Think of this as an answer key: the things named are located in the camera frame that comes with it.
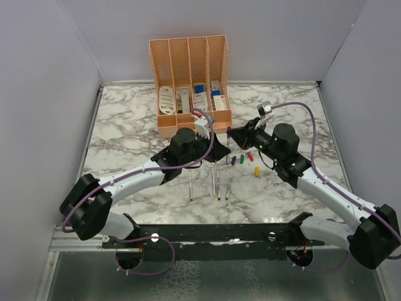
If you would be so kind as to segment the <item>red pen cap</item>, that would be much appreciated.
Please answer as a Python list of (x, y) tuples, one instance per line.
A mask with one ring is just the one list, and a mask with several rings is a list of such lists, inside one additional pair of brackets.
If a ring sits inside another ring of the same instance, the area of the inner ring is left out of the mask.
[(250, 152), (247, 152), (247, 156), (250, 159), (250, 161), (254, 160), (253, 155)]

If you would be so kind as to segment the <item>white red marker pen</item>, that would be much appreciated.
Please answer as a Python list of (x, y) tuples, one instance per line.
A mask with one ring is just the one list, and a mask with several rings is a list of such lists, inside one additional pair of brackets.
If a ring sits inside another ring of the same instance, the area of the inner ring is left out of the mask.
[(194, 199), (194, 190), (193, 190), (193, 182), (192, 182), (192, 173), (191, 170), (189, 171), (189, 199), (190, 202)]

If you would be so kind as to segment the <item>white purple marker pen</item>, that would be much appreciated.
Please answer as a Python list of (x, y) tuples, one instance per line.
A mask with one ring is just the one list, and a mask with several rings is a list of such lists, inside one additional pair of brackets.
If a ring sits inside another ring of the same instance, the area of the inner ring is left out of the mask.
[[(229, 149), (230, 148), (230, 140), (231, 140), (231, 136), (229, 135), (228, 131), (231, 129), (231, 127), (227, 127), (226, 130), (226, 147)], [(230, 152), (226, 155), (226, 165), (229, 165), (229, 159), (230, 159)]]

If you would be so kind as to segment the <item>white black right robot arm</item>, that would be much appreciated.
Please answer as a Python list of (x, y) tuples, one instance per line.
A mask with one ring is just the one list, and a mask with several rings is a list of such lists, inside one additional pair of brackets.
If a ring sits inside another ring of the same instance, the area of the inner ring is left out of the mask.
[(298, 152), (299, 137), (290, 124), (280, 123), (267, 134), (257, 117), (246, 125), (227, 130), (243, 150), (252, 147), (270, 158), (279, 178), (313, 196), (344, 222), (323, 220), (306, 213), (288, 229), (289, 241), (302, 245), (308, 240), (324, 241), (348, 250), (365, 268), (374, 270), (400, 246), (397, 214), (384, 204), (378, 207), (343, 189)]

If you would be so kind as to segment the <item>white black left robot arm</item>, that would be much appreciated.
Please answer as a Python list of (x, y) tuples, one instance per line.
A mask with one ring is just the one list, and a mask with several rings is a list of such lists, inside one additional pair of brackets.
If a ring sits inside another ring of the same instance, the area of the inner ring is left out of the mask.
[(63, 226), (71, 226), (81, 240), (107, 235), (124, 247), (132, 247), (137, 243), (139, 226), (128, 214), (111, 212), (113, 205), (144, 189), (170, 182), (191, 163), (214, 163), (229, 153), (216, 136), (207, 139), (190, 128), (179, 129), (166, 148), (140, 167), (101, 179), (92, 174), (81, 176), (60, 205)]

